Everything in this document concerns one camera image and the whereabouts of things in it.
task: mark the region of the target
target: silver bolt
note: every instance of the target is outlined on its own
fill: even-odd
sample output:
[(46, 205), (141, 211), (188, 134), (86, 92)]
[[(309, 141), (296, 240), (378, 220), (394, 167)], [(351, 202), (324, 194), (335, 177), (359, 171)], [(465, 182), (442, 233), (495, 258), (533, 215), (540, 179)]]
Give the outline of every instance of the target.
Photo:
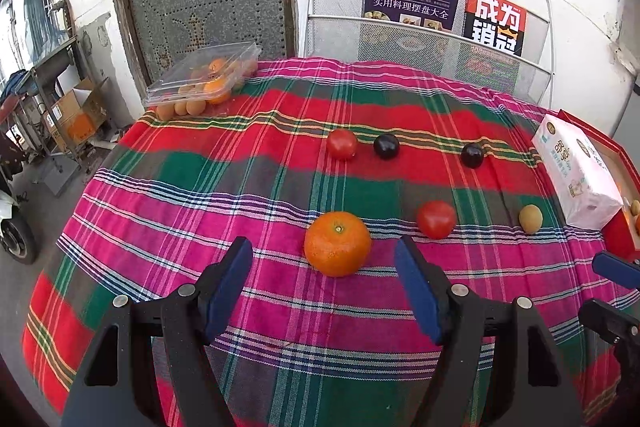
[(531, 302), (531, 299), (529, 299), (528, 297), (518, 297), (518, 300), (516, 302), (518, 306), (526, 310), (533, 306), (533, 302)]
[(129, 297), (127, 297), (126, 295), (116, 295), (113, 298), (113, 305), (116, 306), (116, 308), (122, 308), (128, 302)]
[(451, 287), (451, 292), (453, 295), (457, 295), (458, 297), (465, 297), (466, 295), (469, 295), (469, 288), (463, 284), (454, 284)]
[(180, 297), (189, 297), (193, 295), (196, 291), (196, 286), (193, 284), (183, 284), (178, 288), (178, 295)]

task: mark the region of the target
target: plaid tablecloth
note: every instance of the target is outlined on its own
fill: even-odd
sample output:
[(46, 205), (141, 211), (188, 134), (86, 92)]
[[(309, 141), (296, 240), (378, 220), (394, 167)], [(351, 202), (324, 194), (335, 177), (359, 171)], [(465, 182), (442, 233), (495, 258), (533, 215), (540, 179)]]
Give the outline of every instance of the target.
[[(162, 123), (146, 113), (87, 185), (39, 277), (24, 359), (62, 413), (92, 334), (114, 295), (165, 296), (193, 282), (237, 235), (255, 261), (226, 332), (207, 348), (239, 426), (406, 426), (439, 349), (420, 333), (393, 264), (396, 240), (414, 238), (428, 261), (492, 299), (530, 296), (559, 343), (587, 418), (611, 401), (620, 369), (583, 331), (581, 302), (622, 309), (638, 292), (596, 276), (598, 232), (562, 219), (531, 137), (544, 111), (511, 97), (404, 66), (319, 58), (263, 62), (229, 114)], [(360, 140), (338, 162), (324, 138), (345, 126)], [(372, 142), (395, 133), (391, 161)], [(460, 151), (480, 142), (477, 170)], [(417, 207), (449, 201), (459, 225), (427, 250)], [(536, 204), (543, 228), (524, 235), (517, 215)], [(313, 270), (306, 227), (322, 212), (360, 216), (373, 238), (366, 265), (343, 279)], [(469, 406), (479, 419), (493, 344), (482, 348)], [(180, 414), (162, 340), (154, 344), (168, 425)]]

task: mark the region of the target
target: red tray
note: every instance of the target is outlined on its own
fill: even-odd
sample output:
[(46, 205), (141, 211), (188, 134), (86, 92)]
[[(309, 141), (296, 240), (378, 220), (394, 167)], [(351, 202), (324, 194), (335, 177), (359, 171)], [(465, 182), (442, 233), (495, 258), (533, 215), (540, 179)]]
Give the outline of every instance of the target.
[[(579, 127), (589, 137), (609, 168), (622, 196), (629, 203), (640, 200), (640, 175), (626, 151), (606, 134), (567, 111), (560, 110), (558, 118)], [(640, 259), (640, 235), (636, 231), (636, 218), (628, 210), (619, 210), (602, 229), (602, 235), (610, 253), (627, 261)]]

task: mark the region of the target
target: concrete floor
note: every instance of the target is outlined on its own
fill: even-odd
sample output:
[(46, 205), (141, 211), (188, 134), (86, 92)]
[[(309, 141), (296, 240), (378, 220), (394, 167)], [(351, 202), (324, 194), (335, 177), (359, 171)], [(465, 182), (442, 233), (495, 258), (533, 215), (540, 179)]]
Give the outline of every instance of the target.
[[(100, 166), (107, 153), (108, 151), (95, 150), (88, 161), (92, 172)], [(39, 178), (39, 174), (38, 166), (26, 165), (24, 171), (14, 176), (12, 182), (14, 194), (26, 193), (29, 198), (29, 201), (20, 204), (20, 211), (31, 225), (40, 254), (34, 264), (27, 266), (14, 261), (0, 249), (0, 302), (3, 304), (0, 307), (0, 353), (36, 412), (49, 426), (57, 427), (60, 425), (60, 417), (42, 396), (27, 371), (20, 340), (36, 279), (55, 251), (55, 243), (73, 213), (90, 175), (82, 170), (76, 171), (63, 192), (55, 197), (43, 183), (33, 183)]]

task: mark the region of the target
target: tire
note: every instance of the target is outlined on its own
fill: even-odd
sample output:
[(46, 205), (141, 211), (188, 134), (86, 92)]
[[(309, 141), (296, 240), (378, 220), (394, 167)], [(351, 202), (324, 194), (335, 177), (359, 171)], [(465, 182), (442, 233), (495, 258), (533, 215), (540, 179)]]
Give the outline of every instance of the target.
[(0, 223), (0, 227), (2, 227), (2, 233), (11, 234), (21, 243), (19, 255), (12, 253), (12, 250), (4, 245), (4, 241), (2, 241), (3, 245), (0, 245), (0, 248), (5, 250), (6, 253), (13, 257), (18, 263), (33, 264), (38, 257), (36, 240), (33, 237), (29, 223), (24, 219), (20, 210), (14, 207), (12, 217), (10, 219), (4, 219), (2, 223)]

